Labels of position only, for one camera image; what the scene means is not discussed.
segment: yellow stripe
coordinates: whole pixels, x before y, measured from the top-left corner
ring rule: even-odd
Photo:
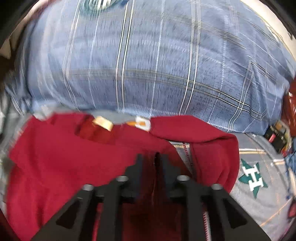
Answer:
[[[276,161],[274,162],[274,165],[285,165],[286,162],[285,161]]]
[[[178,144],[174,144],[173,147],[174,148],[183,148],[184,149],[183,145],[178,145]]]
[[[240,154],[266,154],[265,151],[239,151]]]
[[[284,206],[282,206],[275,214],[273,214],[269,219],[267,219],[264,223],[260,224],[260,227],[263,227],[267,224],[270,220],[272,220],[287,204],[290,202],[291,198],[286,202]]]

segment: beige tag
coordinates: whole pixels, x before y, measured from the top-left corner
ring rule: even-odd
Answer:
[[[104,117],[101,116],[97,116],[94,120],[93,123],[101,126],[103,128],[105,128],[108,131],[111,131],[113,128],[113,123],[107,119],[105,119]]]

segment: metal screw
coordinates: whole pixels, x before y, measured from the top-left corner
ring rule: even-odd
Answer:
[[[91,185],[91,184],[85,184],[83,187],[82,187],[83,190],[85,191],[92,191],[94,189],[94,186]]]
[[[190,179],[190,177],[188,177],[186,175],[177,176],[177,180],[181,181],[181,182],[188,181],[189,179]]]
[[[116,181],[118,181],[118,182],[126,182],[127,180],[128,180],[127,176],[118,176],[116,178]]]
[[[212,185],[212,189],[213,190],[221,190],[222,186],[219,183],[215,183]]]

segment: clothing tag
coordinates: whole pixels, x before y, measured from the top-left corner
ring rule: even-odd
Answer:
[[[111,131],[113,128],[113,123],[107,119],[105,119],[104,117],[101,116],[97,116],[94,120],[93,123],[101,126],[103,128],[105,128],[108,131]]]
[[[144,131],[150,131],[151,129],[150,120],[142,118],[140,116],[137,116],[135,121],[127,122],[127,124],[129,126],[135,126],[136,128],[142,129]]]

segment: red cloth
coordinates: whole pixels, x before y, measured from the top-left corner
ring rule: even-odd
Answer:
[[[7,218],[18,237],[27,241],[85,183],[109,183],[144,156],[141,195],[123,207],[123,240],[181,239],[181,207],[156,200],[153,158],[167,154],[190,175],[176,149],[166,140],[188,142],[197,181],[220,183],[230,192],[238,175],[239,151],[234,135],[192,116],[151,119],[146,132],[126,124],[111,132],[84,114],[55,114],[47,121],[32,118],[10,158],[16,163],[7,190]]]

